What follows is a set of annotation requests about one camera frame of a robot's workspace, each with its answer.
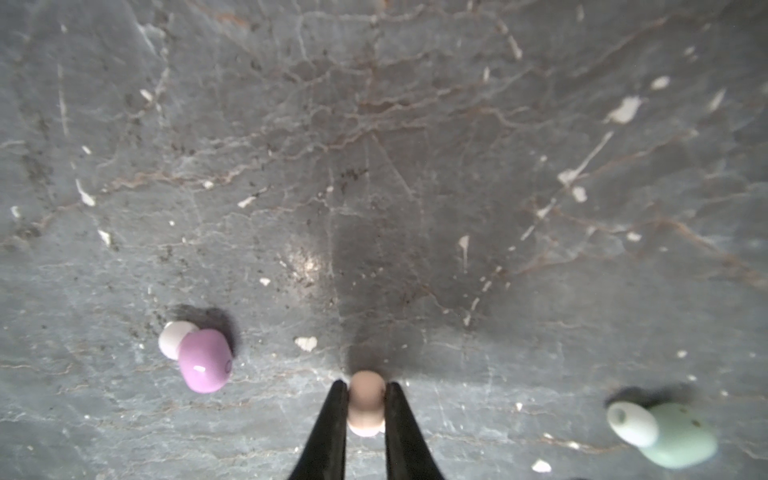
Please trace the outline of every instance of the black tweezers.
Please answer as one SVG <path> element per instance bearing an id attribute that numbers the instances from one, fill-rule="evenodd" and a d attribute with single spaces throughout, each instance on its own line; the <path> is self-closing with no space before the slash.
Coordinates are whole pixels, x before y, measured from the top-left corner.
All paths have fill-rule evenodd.
<path id="1" fill-rule="evenodd" d="M 328 391 L 312 433 L 289 480 L 343 480 L 346 454 L 346 383 L 336 380 Z M 390 382 L 384 397 L 386 472 L 389 480 L 444 480 L 429 453 L 406 394 Z"/>

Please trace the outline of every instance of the purple bead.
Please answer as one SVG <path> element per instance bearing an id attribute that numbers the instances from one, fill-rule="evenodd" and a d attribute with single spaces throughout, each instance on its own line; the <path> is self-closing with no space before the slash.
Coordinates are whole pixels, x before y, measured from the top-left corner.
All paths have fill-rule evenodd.
<path id="1" fill-rule="evenodd" d="M 214 329 L 188 333 L 179 345 L 179 369 L 194 392 L 216 392 L 232 372 L 232 351 L 227 339 Z"/>

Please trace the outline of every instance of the bead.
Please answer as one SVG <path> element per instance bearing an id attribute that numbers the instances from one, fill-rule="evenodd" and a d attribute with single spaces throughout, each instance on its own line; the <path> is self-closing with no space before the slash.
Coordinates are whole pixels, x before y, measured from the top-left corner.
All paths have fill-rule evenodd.
<path id="1" fill-rule="evenodd" d="M 648 447 L 659 438 L 659 425 L 650 412 L 629 402 L 611 403 L 608 425 L 622 440 L 636 447 Z"/>
<path id="2" fill-rule="evenodd" d="M 214 329 L 189 333 L 179 346 L 179 369 L 194 392 L 216 392 L 232 372 L 232 351 L 227 339 Z"/>
<path id="3" fill-rule="evenodd" d="M 188 333 L 196 332 L 199 328 L 191 322 L 183 320 L 168 323 L 157 339 L 160 351 L 171 360 L 179 360 L 179 345 Z"/>
<path id="4" fill-rule="evenodd" d="M 386 382 L 376 372 L 357 372 L 349 381 L 347 425 L 352 433 L 373 437 L 384 432 L 384 393 Z"/>
<path id="5" fill-rule="evenodd" d="M 659 424 L 659 439 L 643 455 L 665 468 L 686 468 L 699 464 L 717 452 L 712 427 L 679 403 L 664 403 L 649 409 Z"/>

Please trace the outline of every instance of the stone surface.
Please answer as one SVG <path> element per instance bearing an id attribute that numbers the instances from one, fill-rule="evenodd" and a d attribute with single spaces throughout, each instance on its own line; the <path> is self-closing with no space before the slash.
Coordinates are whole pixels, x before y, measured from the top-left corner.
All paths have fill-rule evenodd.
<path id="1" fill-rule="evenodd" d="M 1 477 L 285 478 L 360 368 L 448 478 L 671 478 L 604 400 L 681 382 L 720 451 L 674 477 L 764 475 L 765 2 L 0 12 Z M 157 349 L 193 317 L 209 396 Z"/>

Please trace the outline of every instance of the bead hole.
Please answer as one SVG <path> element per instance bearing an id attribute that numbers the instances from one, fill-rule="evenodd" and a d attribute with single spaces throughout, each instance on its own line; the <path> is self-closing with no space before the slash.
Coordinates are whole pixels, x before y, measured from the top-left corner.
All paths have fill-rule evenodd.
<path id="1" fill-rule="evenodd" d="M 623 425 L 627 421 L 627 413 L 623 409 L 615 409 L 611 412 L 611 423 Z"/>

